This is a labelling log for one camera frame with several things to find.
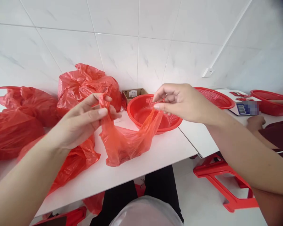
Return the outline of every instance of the label on box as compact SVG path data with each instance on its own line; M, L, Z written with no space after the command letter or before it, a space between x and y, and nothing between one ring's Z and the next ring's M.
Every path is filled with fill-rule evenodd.
M129 91L129 97L136 97L136 96L137 96L137 90L136 89Z

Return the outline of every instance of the cardboard box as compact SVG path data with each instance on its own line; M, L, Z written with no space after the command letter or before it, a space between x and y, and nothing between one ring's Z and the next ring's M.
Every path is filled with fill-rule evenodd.
M122 92L122 98L125 99L127 105L126 108L129 104L129 102L134 98L137 97L139 95L144 95L144 94L148 94L147 91L143 88L140 89L127 89L127 90L123 90Z

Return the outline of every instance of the black pants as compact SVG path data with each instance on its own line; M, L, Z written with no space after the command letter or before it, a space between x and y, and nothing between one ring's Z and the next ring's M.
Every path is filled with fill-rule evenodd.
M145 195L170 204L183 222L172 165L147 174L145 185ZM137 199L137 193L133 180L105 191L103 209L97 217L92 219L90 226L108 226L134 199Z

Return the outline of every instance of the electrical outlet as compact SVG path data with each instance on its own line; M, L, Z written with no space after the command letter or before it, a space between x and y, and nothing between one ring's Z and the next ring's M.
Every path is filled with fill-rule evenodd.
M206 68L202 77L203 78L208 78L211 77L211 75L213 74L214 70L212 68Z

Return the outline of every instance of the floor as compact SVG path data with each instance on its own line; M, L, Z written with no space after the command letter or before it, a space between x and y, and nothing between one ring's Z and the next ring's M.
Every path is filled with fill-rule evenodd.
M173 164L174 176L177 186L179 204L185 220L185 226L244 226L256 225L266 226L266 222L259 208L236 210L235 213L228 212L223 207L224 197L205 178L197 178L193 168L202 160L198 157L194 160L185 159ZM240 189L233 177L224 175L218 179L238 198L247 196L247 189ZM82 205L82 202L75 202L62 207L55 213L66 213ZM89 226L92 216L81 222L79 226ZM31 225L38 222L34 219Z

